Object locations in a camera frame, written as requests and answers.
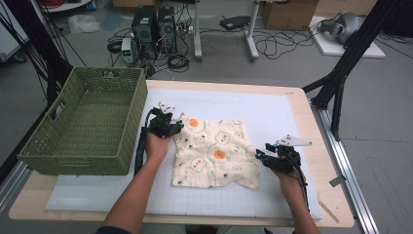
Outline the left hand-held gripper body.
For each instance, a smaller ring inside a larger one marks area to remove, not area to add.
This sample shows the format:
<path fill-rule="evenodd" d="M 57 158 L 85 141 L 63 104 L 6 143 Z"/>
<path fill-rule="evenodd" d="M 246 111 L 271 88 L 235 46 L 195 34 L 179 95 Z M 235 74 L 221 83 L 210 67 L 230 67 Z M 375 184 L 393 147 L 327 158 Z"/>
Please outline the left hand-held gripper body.
<path fill-rule="evenodd" d="M 145 119 L 145 127 L 157 137 L 170 137 L 173 135 L 172 112 L 173 107 L 159 102 L 153 107 Z"/>

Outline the cream cloth with egg print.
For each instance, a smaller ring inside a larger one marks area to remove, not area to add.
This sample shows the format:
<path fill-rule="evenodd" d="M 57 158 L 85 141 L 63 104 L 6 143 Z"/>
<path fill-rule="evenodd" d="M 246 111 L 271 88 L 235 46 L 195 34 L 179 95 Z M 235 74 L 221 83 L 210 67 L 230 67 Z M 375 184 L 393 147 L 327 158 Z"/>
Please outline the cream cloth with egg print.
<path fill-rule="evenodd" d="M 261 184 L 255 147 L 243 120 L 201 120 L 182 115 L 184 124 L 174 137 L 174 186 L 215 188 L 232 182 L 250 189 Z"/>

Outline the person's left hand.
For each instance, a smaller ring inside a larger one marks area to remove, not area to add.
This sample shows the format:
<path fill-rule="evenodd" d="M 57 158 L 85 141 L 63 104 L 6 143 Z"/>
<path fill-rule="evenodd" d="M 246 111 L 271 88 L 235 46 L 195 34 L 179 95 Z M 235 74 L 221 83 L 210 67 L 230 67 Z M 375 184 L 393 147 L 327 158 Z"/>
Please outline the person's left hand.
<path fill-rule="evenodd" d="M 170 137 L 158 137 L 149 133 L 145 146 L 147 161 L 158 164 L 162 163 L 168 153 L 170 141 Z"/>

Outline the person's right hand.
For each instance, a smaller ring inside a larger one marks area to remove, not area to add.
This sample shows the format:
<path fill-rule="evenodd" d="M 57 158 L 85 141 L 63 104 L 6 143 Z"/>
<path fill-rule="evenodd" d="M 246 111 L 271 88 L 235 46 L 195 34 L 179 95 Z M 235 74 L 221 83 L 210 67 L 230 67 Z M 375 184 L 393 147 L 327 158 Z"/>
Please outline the person's right hand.
<path fill-rule="evenodd" d="M 302 198 L 302 186 L 296 172 L 290 174 L 274 171 L 274 174 L 280 181 L 281 191 L 285 199 Z"/>

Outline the green woven basket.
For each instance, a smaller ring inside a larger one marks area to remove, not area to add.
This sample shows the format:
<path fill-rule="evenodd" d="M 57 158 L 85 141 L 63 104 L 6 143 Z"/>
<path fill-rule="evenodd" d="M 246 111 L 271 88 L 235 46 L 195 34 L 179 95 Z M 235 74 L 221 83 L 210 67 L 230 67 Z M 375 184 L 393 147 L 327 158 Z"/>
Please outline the green woven basket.
<path fill-rule="evenodd" d="M 42 175 L 124 176 L 147 95 L 140 68 L 75 67 L 18 158 Z"/>

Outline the flat black device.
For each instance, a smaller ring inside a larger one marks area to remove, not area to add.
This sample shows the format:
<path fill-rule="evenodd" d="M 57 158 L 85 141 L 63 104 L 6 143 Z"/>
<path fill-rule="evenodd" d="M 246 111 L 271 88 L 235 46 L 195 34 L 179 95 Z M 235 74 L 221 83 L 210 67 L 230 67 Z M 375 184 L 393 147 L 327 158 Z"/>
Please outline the flat black device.
<path fill-rule="evenodd" d="M 247 16 L 236 16 L 227 19 L 223 19 L 220 25 L 226 30 L 234 30 L 237 28 L 242 28 L 249 25 L 250 17 Z"/>

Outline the person's dark sleeve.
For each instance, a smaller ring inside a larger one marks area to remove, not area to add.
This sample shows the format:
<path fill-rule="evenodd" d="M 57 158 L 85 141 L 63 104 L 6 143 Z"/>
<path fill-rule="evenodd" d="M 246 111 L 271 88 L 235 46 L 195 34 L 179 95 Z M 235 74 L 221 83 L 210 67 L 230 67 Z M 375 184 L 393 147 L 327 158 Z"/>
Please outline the person's dark sleeve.
<path fill-rule="evenodd" d="M 94 234 L 131 234 L 130 231 L 115 226 L 101 226 Z"/>

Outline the black metal stand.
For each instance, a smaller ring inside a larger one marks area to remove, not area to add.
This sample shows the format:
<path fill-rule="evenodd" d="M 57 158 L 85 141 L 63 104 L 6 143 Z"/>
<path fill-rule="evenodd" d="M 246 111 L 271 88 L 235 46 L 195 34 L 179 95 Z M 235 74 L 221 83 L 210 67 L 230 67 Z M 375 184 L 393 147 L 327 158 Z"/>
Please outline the black metal stand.
<path fill-rule="evenodd" d="M 381 29 L 403 1 L 404 0 L 377 0 L 360 30 L 349 43 L 348 48 L 366 48 L 375 40 Z M 329 102 L 334 99 L 330 130 L 336 139 L 340 139 L 339 127 L 345 83 L 361 58 L 362 53 L 356 51 L 352 53 L 347 52 L 340 57 L 337 64 L 326 76 L 303 88 L 305 93 L 319 88 L 318 94 L 311 99 L 311 104 L 319 109 L 325 110 Z"/>
<path fill-rule="evenodd" d="M 2 25 L 26 52 L 38 77 L 47 82 L 45 96 L 48 106 L 52 106 L 73 66 L 58 51 L 30 0 L 0 0 L 0 6 L 8 7 L 36 49 L 38 56 L 33 55 L 30 47 L 22 42 L 22 37 L 7 18 L 7 13 L 5 15 L 0 14 Z"/>

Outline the clear plastic bag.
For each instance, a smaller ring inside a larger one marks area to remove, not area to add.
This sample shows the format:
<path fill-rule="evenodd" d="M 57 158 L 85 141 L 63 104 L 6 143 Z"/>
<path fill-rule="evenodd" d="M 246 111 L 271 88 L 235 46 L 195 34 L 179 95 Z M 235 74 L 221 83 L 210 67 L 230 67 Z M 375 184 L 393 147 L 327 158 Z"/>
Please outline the clear plastic bag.
<path fill-rule="evenodd" d="M 94 16 L 75 15 L 68 18 L 70 32 L 72 34 L 93 33 L 100 30 L 100 25 Z"/>

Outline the white board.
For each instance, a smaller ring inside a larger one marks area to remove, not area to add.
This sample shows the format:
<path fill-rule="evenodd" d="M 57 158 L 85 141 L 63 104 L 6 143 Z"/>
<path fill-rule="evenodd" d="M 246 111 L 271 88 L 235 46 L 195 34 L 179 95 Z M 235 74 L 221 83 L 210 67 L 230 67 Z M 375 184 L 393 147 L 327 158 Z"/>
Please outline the white board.
<path fill-rule="evenodd" d="M 309 24 L 309 31 L 311 32 L 319 51 L 324 56 L 341 57 L 347 52 L 356 51 L 362 53 L 364 59 L 384 59 L 386 54 L 374 43 L 371 42 L 366 48 L 359 47 L 345 49 L 337 39 L 332 37 L 328 32 L 320 32 L 320 23 L 325 20 L 325 17 L 312 17 Z"/>

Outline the cardboard box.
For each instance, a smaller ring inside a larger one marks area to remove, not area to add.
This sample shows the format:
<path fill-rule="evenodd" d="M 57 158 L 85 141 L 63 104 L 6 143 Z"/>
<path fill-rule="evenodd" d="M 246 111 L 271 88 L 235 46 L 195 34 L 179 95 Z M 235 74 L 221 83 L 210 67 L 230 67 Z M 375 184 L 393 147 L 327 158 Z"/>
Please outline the cardboard box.
<path fill-rule="evenodd" d="M 266 2 L 263 23 L 267 29 L 307 30 L 319 0 Z"/>

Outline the grey headset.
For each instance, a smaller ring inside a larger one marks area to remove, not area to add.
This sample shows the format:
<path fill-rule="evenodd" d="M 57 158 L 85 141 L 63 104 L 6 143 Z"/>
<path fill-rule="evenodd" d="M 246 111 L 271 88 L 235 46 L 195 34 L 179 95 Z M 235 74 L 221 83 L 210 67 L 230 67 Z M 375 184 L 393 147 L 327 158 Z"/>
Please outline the grey headset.
<path fill-rule="evenodd" d="M 319 31 L 327 32 L 340 44 L 345 45 L 363 23 L 364 18 L 353 12 L 338 13 L 332 19 L 324 19 L 319 25 Z"/>

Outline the grey metal bracket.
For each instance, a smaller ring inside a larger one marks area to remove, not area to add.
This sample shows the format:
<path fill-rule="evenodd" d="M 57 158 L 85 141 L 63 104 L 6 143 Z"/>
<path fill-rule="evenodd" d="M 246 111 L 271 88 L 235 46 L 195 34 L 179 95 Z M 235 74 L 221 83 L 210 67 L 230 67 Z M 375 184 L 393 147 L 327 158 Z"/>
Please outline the grey metal bracket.
<path fill-rule="evenodd" d="M 343 175 L 339 175 L 339 176 L 333 178 L 333 179 L 329 182 L 329 184 L 330 184 L 332 187 L 335 187 L 335 186 L 337 186 L 337 185 L 339 185 L 339 184 L 343 184 L 346 180 L 347 180 L 347 179 L 346 179 Z"/>

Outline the aluminium rail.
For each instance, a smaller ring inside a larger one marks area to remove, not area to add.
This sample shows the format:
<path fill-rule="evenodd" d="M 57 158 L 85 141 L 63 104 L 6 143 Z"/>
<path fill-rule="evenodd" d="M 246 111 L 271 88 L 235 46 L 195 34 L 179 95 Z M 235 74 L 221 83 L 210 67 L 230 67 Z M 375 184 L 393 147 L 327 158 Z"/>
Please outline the aluminium rail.
<path fill-rule="evenodd" d="M 340 139 L 336 139 L 330 125 L 332 119 L 327 110 L 319 109 L 311 104 L 321 134 L 325 138 L 325 145 L 331 151 L 333 165 L 338 171 L 339 183 L 344 186 L 346 198 L 350 201 L 350 208 L 354 221 L 363 234 L 380 234 L 377 224 L 362 194 L 357 177 L 348 158 L 345 147 Z"/>
<path fill-rule="evenodd" d="M 18 161 L 11 169 L 9 174 L 0 184 L 0 214 L 2 214 L 9 205 L 12 198 L 22 187 L 31 171 L 22 161 Z"/>

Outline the white desk frame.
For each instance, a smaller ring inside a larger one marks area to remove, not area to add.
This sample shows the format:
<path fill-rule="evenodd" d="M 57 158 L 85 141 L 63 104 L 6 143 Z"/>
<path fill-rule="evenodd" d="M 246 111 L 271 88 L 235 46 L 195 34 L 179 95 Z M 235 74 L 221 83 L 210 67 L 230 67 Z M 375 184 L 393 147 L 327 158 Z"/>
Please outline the white desk frame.
<path fill-rule="evenodd" d="M 199 14 L 199 6 L 201 0 L 194 0 L 194 55 L 197 61 L 201 61 L 203 59 L 203 51 L 202 51 L 202 43 L 201 43 L 201 31 L 200 31 L 200 14 Z M 244 32 L 245 41 L 248 45 L 249 52 L 250 52 L 250 60 L 255 61 L 259 58 L 258 51 L 255 46 L 255 42 L 253 40 L 253 31 L 256 23 L 256 18 L 258 15 L 259 10 L 259 0 L 252 0 L 252 9 L 250 14 L 250 21 L 248 29 Z"/>

